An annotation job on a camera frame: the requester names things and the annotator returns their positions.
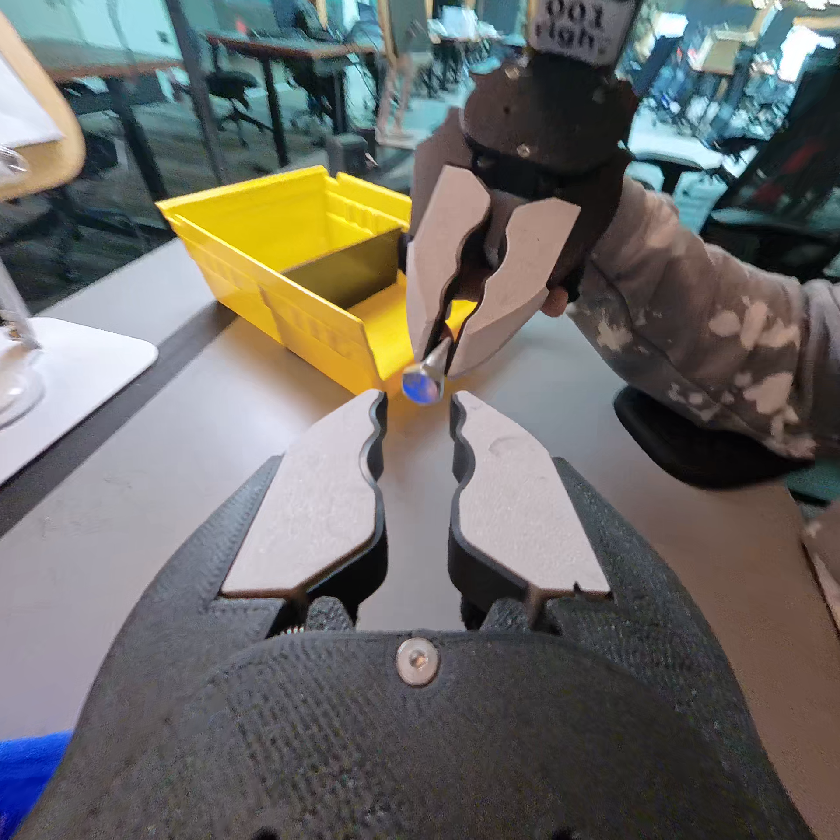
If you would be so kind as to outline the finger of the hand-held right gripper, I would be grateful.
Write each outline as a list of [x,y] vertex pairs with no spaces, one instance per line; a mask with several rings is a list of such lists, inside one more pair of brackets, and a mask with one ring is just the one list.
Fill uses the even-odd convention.
[[406,323],[414,360],[443,339],[448,294],[464,294],[465,247],[490,214],[490,195],[475,174],[446,164],[406,250]]
[[558,197],[512,211],[504,258],[485,281],[479,304],[460,330],[448,378],[457,379],[486,363],[541,309],[580,211]]

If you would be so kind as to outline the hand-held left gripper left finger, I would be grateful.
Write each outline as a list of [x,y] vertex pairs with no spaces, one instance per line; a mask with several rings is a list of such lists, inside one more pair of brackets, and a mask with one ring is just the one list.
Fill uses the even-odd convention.
[[280,458],[221,587],[228,599],[299,607],[338,599],[353,619],[384,582],[382,444],[387,396],[369,390],[312,425]]

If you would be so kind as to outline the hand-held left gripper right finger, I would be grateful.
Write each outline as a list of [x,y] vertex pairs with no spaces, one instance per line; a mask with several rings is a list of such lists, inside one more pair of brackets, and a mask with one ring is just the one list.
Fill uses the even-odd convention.
[[453,474],[448,573],[475,612],[520,603],[528,624],[547,602],[613,589],[560,472],[540,441],[468,391],[450,400]]

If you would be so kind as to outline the silver hex bolt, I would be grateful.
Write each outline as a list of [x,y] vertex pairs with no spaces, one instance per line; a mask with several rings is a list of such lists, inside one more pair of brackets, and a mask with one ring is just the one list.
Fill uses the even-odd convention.
[[423,360],[405,368],[401,387],[402,393],[410,402],[419,406],[431,406],[443,399],[448,356],[453,343],[452,337],[447,335]]

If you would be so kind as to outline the yellow plastic bin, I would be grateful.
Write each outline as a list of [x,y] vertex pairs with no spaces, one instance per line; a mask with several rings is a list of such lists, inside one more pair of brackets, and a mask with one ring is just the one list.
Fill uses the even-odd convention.
[[348,310],[280,271],[394,228],[405,234],[407,195],[315,165],[156,206],[218,302],[347,391],[401,394],[414,363],[402,266],[394,285]]

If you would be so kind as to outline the blue plastic bin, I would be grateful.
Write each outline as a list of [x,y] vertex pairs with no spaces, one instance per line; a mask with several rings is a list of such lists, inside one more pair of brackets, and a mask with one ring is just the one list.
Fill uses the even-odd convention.
[[67,750],[73,732],[1,742],[1,838],[14,836],[32,812]]

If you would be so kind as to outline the person's right forearm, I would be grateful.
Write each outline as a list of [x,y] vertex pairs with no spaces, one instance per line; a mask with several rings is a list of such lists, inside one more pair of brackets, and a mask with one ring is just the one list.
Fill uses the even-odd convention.
[[625,383],[797,460],[839,456],[839,291],[706,244],[626,177],[571,320]]

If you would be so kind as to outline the black bin divider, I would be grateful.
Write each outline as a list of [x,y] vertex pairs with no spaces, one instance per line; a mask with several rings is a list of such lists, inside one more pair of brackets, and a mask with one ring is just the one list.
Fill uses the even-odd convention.
[[396,283],[403,245],[403,231],[394,228],[280,273],[318,298],[348,310]]

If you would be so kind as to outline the black mesh office chair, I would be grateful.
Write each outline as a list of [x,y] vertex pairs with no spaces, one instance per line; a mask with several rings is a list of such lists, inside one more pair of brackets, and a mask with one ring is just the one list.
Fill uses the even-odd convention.
[[805,65],[781,126],[712,208],[700,237],[753,266],[838,284],[838,48]]

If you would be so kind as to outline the wooden top office desk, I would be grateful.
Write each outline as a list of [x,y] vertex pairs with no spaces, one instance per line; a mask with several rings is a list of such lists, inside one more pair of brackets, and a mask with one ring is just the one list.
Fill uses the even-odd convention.
[[350,119],[346,101],[344,69],[351,64],[350,58],[352,56],[356,56],[359,63],[362,63],[369,57],[376,58],[382,55],[382,51],[375,45],[356,42],[335,44],[310,38],[249,37],[213,30],[206,30],[203,37],[211,48],[215,65],[220,48],[225,48],[231,53],[259,63],[266,85],[271,120],[270,127],[276,157],[281,168],[289,165],[290,160],[273,66],[288,60],[295,60],[307,65],[316,77],[330,79],[335,103],[334,116],[332,117],[333,130],[336,133],[346,133]]
[[25,38],[24,44],[57,85],[87,78],[104,83],[107,93],[93,94],[88,104],[75,102],[75,113],[113,112],[151,199],[167,199],[169,193],[160,166],[133,110],[144,100],[137,98],[131,87],[159,71],[182,68],[182,59],[144,52],[130,58],[123,50],[56,38]]

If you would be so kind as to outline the person's grey splattered hoodie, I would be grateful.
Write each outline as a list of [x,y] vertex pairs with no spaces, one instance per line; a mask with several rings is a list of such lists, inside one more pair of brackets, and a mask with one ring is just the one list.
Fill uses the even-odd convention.
[[806,520],[802,542],[822,598],[839,631],[839,499]]

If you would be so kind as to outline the wooden document stand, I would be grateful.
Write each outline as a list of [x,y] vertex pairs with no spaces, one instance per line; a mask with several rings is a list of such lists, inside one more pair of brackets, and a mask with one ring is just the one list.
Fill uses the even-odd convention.
[[[63,187],[85,159],[81,128],[5,15],[1,54],[63,133],[60,141],[2,146],[2,203]],[[31,464],[157,361],[147,341],[56,318],[32,318],[1,265],[1,484]]]

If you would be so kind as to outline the white instruction sheet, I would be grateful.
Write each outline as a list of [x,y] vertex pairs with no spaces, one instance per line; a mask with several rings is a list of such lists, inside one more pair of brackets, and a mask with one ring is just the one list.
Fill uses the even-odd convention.
[[60,141],[63,133],[1,58],[1,145],[8,149]]

